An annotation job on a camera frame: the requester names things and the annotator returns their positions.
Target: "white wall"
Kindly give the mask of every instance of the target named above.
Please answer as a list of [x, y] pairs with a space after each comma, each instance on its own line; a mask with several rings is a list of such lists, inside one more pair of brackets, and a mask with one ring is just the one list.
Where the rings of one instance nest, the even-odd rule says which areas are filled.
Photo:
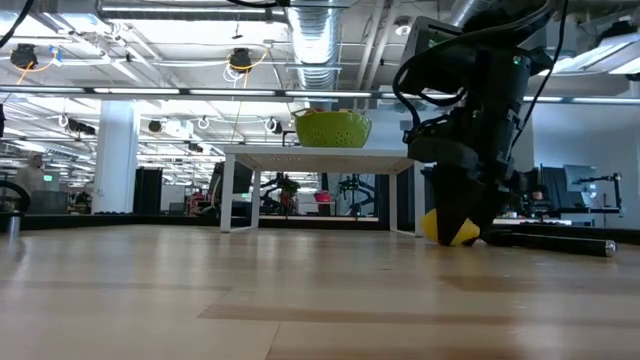
[[[539, 105], [534, 111], [536, 164], [591, 165], [599, 175], [622, 174], [624, 218], [608, 215], [610, 227], [640, 229], [640, 109], [634, 106]], [[613, 184], [598, 184], [614, 205]], [[602, 216], [596, 216], [602, 225]]]

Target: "ceiling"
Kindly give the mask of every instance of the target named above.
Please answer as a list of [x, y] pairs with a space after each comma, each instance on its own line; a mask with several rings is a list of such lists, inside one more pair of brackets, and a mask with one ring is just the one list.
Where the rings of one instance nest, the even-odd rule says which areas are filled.
[[[152, 1], [138, 1], [149, 5]], [[220, 6], [226, 2], [197, 2]], [[360, 0], [341, 10], [339, 29], [339, 77], [338, 89], [353, 90], [360, 61], [365, 51], [367, 34], [370, 29], [375, 1]], [[382, 21], [378, 26], [379, 37], [387, 21], [403, 16], [410, 19], [417, 15], [446, 19], [452, 1], [398, 1], [399, 6], [392, 11], [391, 1], [385, 3]], [[598, 2], [598, 11], [617, 9], [620, 1], [611, 6]], [[637, 6], [637, 2], [624, 2]], [[165, 0], [160, 5], [176, 9], [185, 6], [185, 1]], [[7, 31], [13, 18], [0, 11], [0, 34]], [[284, 23], [264, 22], [212, 22], [180, 20], [127, 20], [114, 22], [105, 27], [103, 23], [69, 22], [72, 29], [60, 31], [39, 17], [30, 16], [18, 28], [14, 39], [0, 49], [0, 82], [2, 84], [44, 85], [44, 86], [91, 86], [91, 87], [200, 87], [248, 89], [295, 89], [298, 76], [295, 70], [295, 54], [291, 44], [291, 30]], [[406, 36], [394, 31], [384, 45], [383, 65], [377, 68], [372, 88], [389, 85], [394, 76], [406, 42]], [[10, 60], [10, 52], [19, 43], [33, 43], [39, 72], [27, 72], [15, 68]], [[250, 49], [254, 64], [244, 78], [233, 81], [225, 75], [227, 58], [234, 48]], [[531, 81], [531, 89], [536, 89], [542, 77]], [[574, 96], [615, 96], [629, 89], [628, 81], [622, 75], [581, 75], [553, 76], [545, 95]], [[99, 99], [64, 99], [38, 97], [24, 94], [0, 94], [0, 101], [6, 101], [6, 127], [9, 134], [32, 138], [50, 138], [58, 142], [37, 141], [25, 145], [3, 142], [5, 170], [21, 166], [25, 154], [31, 150], [48, 151], [47, 157], [53, 164], [67, 166], [68, 162], [82, 166], [86, 175], [65, 177], [63, 181], [83, 183], [91, 181], [93, 159], [95, 158], [95, 137], [80, 136], [81, 142], [59, 142], [65, 138], [78, 138], [60, 126], [65, 115], [99, 131]], [[288, 103], [239, 102], [239, 101], [186, 101], [186, 100], [136, 100], [135, 106], [141, 115], [140, 163], [146, 166], [160, 166], [165, 173], [181, 178], [206, 183], [212, 166], [223, 155], [221, 147], [225, 143], [244, 141], [245, 143], [267, 143], [279, 145], [281, 135], [272, 134], [265, 127], [270, 119], [278, 120], [286, 130], [291, 123], [290, 112], [309, 106], [305, 101]], [[215, 142], [213, 148], [207, 146], [207, 159], [187, 159], [176, 163], [175, 156], [193, 155], [184, 144], [160, 144], [159, 139], [177, 139], [166, 133], [152, 133], [148, 129], [150, 121], [182, 121], [193, 123], [193, 132], [188, 138]], [[287, 137], [295, 142], [295, 136]]]

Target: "yellow object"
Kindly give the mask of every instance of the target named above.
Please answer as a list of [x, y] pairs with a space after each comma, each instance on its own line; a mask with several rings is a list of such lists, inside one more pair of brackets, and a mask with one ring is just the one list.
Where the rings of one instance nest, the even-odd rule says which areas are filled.
[[[422, 217], [420, 225], [422, 226], [424, 234], [428, 239], [441, 244], [438, 240], [438, 213], [435, 209], [429, 211], [427, 215]], [[456, 234], [456, 237], [453, 238], [453, 241], [449, 246], [465, 245], [465, 242], [474, 240], [478, 238], [478, 236], [480, 236], [480, 228], [471, 220], [467, 219], [465, 220], [464, 224], [458, 231], [458, 234]]]

